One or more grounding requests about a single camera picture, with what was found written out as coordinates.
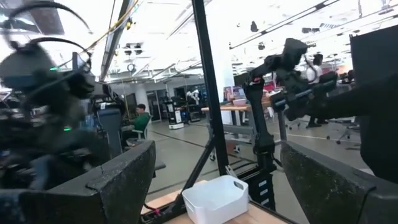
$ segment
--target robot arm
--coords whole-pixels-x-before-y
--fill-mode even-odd
[[[267,130],[264,119],[261,98],[263,95],[263,75],[276,72],[276,80],[285,90],[271,97],[272,107],[275,111],[283,111],[285,105],[289,108],[285,112],[289,119],[304,116],[308,102],[317,100],[331,91],[336,86],[337,75],[329,73],[322,76],[319,84],[311,86],[308,80],[301,77],[301,73],[294,68],[300,63],[303,54],[307,52],[307,45],[295,39],[286,39],[285,48],[281,55],[270,55],[264,63],[250,71],[244,85],[246,98],[250,101],[254,122],[256,123],[256,142],[254,152],[257,154],[259,167],[272,172],[276,169],[273,161],[280,165],[274,158],[274,137]]]
[[[398,75],[394,74],[388,78],[332,96],[319,105],[314,104],[308,113],[331,119],[367,116],[378,114],[385,110],[393,110],[389,107],[392,106],[391,101],[398,98],[396,86],[398,86]]]

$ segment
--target door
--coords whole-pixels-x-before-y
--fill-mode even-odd
[[[157,100],[156,91],[147,91],[149,112],[152,115],[152,121],[160,121],[159,102]]]

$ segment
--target cable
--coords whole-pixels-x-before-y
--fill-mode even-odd
[[[83,52],[86,53],[86,54],[88,55],[88,60],[87,60],[82,66],[80,66],[77,70],[75,70],[75,71],[69,73],[68,75],[63,76],[62,78],[59,78],[59,79],[57,79],[57,80],[55,80],[55,81],[52,81],[52,82],[50,82],[50,83],[47,83],[47,84],[45,84],[45,85],[42,85],[42,86],[40,86],[39,88],[37,88],[37,89],[35,89],[34,91],[32,91],[31,93],[29,93],[29,94],[24,98],[24,100],[21,102],[21,108],[24,108],[24,106],[25,106],[34,96],[36,96],[37,94],[39,94],[41,91],[44,91],[44,90],[46,90],[46,89],[48,89],[48,88],[50,88],[50,87],[52,87],[52,86],[54,86],[54,85],[57,85],[57,84],[59,84],[59,83],[65,81],[65,80],[68,80],[69,78],[71,78],[72,76],[74,76],[74,75],[76,75],[76,74],[79,74],[79,73],[81,73],[81,72],[84,72],[86,65],[88,65],[89,71],[91,70],[91,59],[90,59],[90,58],[91,58],[91,53],[87,52],[87,51],[84,49],[84,47],[82,47],[80,44],[74,43],[74,42],[72,42],[72,41],[70,41],[70,40],[65,40],[65,39],[61,39],[61,38],[57,38],[57,37],[41,37],[41,38],[34,39],[34,40],[32,40],[31,42],[29,42],[29,43],[28,43],[28,46],[29,46],[29,45],[37,45],[39,42],[50,42],[50,41],[52,41],[52,42],[64,42],[64,43],[67,43],[67,44],[75,45],[75,46],[77,46],[77,47],[83,49]]]
[[[117,22],[115,22],[115,24],[114,24],[112,27],[110,27],[110,28],[108,29],[108,31],[105,32],[105,34],[103,34],[100,38],[98,38],[96,41],[94,41],[94,42],[93,42],[89,47],[87,47],[85,50],[86,50],[86,51],[91,50],[91,49],[94,48],[101,40],[103,40],[105,37],[107,37],[108,35],[111,35],[111,34],[115,33],[115,32],[122,26],[122,24],[123,24],[124,22],[126,22],[126,21],[130,18],[130,17],[128,17],[128,15],[130,14],[130,12],[132,12],[132,10],[134,9],[134,7],[137,5],[138,1],[139,1],[139,0],[134,0],[134,3],[132,4],[132,6],[131,6],[129,9],[127,9],[126,13],[124,13],[123,16],[122,16]],[[67,61],[67,62],[62,63],[61,65],[59,65],[59,66],[57,66],[57,67],[58,67],[58,68],[59,68],[59,67],[62,67],[62,66],[64,66],[64,65],[66,65],[67,63],[71,62],[71,61],[72,61],[72,59],[70,59],[70,60]]]
[[[160,215],[160,210],[159,210],[158,208],[150,207],[150,206],[147,205],[146,203],[144,203],[144,207],[145,207],[146,209],[149,209],[149,210],[151,210],[151,211],[154,211],[154,212],[155,212],[155,215]]]
[[[63,9],[71,14],[73,14],[74,16],[76,16],[82,23],[84,23],[84,25],[87,27],[87,29],[89,30],[90,33],[92,33],[92,31],[90,30],[88,24],[86,23],[86,21],[81,18],[77,13],[75,13],[75,11],[71,10],[69,7],[66,7],[62,4],[56,3],[56,2],[50,2],[50,1],[36,1],[36,2],[31,2],[28,4],[25,4],[21,7],[18,7],[14,10],[11,11],[11,13],[8,15],[8,19],[6,21],[4,21],[4,30],[3,30],[3,35],[4,38],[6,40],[6,42],[15,50],[22,50],[22,47],[20,47],[20,45],[18,44],[18,42],[16,42],[15,40],[11,40],[11,36],[10,36],[10,30],[11,30],[11,22],[13,20],[13,18],[15,18],[16,16],[18,16],[19,14],[21,14],[22,12],[27,12],[27,11],[31,11],[32,9],[38,9],[38,8],[55,8],[55,9]]]

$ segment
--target black pole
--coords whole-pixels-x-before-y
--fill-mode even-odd
[[[207,29],[205,3],[203,0],[192,0],[192,8],[197,25],[203,77],[205,78],[207,95],[209,96],[210,127],[213,129],[213,137],[210,136],[210,138],[215,138],[217,164],[220,175],[226,175],[225,167],[229,165],[229,162],[226,152],[223,120],[221,119],[220,102],[218,101],[213,56],[211,54],[210,38]]]

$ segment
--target wooden table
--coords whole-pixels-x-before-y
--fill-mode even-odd
[[[172,192],[168,195],[164,195],[163,197],[159,197],[153,201],[147,203],[148,206],[159,208],[165,204],[173,202],[176,196],[181,192],[181,190]],[[142,208],[141,214],[145,214],[149,212],[148,209]],[[189,219],[188,215],[185,213],[177,218],[174,218],[168,222],[167,224],[193,224],[191,219]],[[287,224],[288,222],[283,221],[282,219],[274,216],[273,214],[261,210],[255,205],[249,204],[249,211],[246,213],[230,220],[227,224]]]
[[[268,106],[271,106],[271,102],[270,101],[263,101],[262,102],[262,107],[263,108],[267,108]],[[209,108],[202,108],[201,109],[203,112],[207,112],[209,111]],[[246,104],[243,106],[235,106],[235,105],[224,105],[224,106],[220,106],[220,110],[221,111],[251,111],[251,105],[250,104]]]

